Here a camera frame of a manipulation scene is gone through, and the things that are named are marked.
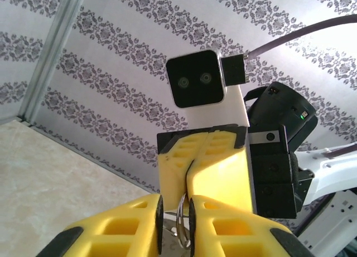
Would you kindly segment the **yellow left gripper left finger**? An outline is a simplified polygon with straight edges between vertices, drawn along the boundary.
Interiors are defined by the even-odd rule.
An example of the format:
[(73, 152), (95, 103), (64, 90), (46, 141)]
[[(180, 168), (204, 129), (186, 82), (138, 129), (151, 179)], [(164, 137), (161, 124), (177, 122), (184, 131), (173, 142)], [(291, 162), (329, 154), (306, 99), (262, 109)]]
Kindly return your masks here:
[(67, 226), (39, 256), (160, 256), (163, 198), (149, 194)]

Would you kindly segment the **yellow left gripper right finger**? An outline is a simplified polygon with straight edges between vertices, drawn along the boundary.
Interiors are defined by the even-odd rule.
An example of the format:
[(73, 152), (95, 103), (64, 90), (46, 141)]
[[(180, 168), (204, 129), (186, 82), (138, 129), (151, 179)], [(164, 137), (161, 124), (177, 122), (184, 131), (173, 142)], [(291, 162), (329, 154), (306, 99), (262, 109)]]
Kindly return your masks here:
[(312, 256), (284, 225), (201, 195), (189, 202), (191, 256)]

